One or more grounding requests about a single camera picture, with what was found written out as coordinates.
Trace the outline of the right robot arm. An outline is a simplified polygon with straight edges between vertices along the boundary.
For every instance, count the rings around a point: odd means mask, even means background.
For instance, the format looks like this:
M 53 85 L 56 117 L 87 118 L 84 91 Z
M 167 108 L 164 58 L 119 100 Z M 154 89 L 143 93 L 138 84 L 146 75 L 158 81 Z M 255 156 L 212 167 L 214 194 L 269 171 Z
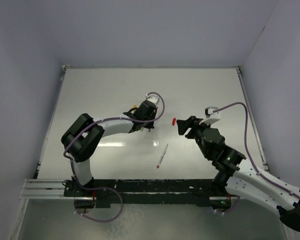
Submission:
M 218 196 L 226 193 L 256 203 L 279 217 L 290 229 L 300 232 L 300 188 L 288 184 L 254 166 L 244 154 L 226 145 L 218 129 L 204 119 L 190 116 L 176 120 L 178 134 L 195 140 L 203 156 L 218 173 L 212 190 Z

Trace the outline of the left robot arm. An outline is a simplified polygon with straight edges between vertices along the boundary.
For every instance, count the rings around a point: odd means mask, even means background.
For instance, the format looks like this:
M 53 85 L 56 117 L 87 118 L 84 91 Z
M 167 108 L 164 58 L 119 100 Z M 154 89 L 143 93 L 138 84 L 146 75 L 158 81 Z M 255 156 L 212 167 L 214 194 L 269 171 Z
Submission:
M 89 114 L 81 114 L 61 137 L 63 156 L 70 160 L 75 190 L 81 196 L 93 191 L 93 176 L 90 158 L 100 140 L 116 134 L 131 134 L 141 129 L 151 130 L 154 122 L 162 117 L 157 115 L 160 96 L 147 96 L 140 106 L 115 117 L 94 120 Z

